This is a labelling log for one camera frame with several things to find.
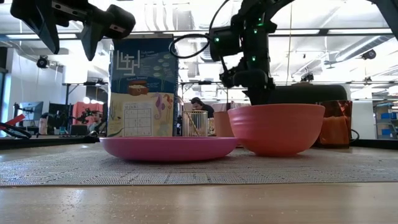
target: monitor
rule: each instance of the monitor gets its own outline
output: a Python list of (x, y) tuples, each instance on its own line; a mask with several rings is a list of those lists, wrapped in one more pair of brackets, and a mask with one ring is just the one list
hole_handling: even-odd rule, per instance
[(42, 117), (44, 102), (19, 103), (18, 115), (25, 116), (24, 121), (38, 121)]

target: gray mat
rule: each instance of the gray mat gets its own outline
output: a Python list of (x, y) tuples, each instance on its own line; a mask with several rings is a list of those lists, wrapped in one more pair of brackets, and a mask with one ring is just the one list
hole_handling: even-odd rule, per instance
[(308, 150), (293, 158), (237, 149), (224, 159), (185, 164), (129, 162), (99, 145), (0, 163), (0, 186), (185, 185), (396, 182), (398, 160)]

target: wooden table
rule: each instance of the wooden table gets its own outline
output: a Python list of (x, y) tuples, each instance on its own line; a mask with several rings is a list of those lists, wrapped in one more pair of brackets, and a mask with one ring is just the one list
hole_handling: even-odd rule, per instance
[[(0, 159), (80, 147), (0, 151)], [(339, 151), (398, 158), (398, 151)], [(5, 188), (0, 223), (392, 224), (398, 223), (398, 184)]]

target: pink bowl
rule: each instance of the pink bowl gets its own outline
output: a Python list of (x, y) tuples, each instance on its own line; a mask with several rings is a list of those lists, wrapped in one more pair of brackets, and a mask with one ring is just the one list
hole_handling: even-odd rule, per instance
[(234, 136), (259, 156), (294, 156), (317, 140), (325, 107), (260, 105), (228, 111)]
[(184, 162), (222, 158), (235, 149), (236, 138), (126, 137), (100, 138), (112, 156), (135, 161)]

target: orange bowl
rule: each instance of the orange bowl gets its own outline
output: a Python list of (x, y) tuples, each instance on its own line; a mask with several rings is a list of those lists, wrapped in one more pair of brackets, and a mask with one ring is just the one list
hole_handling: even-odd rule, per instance
[(325, 107), (275, 104), (228, 111), (234, 136), (258, 156), (294, 156), (317, 140)]

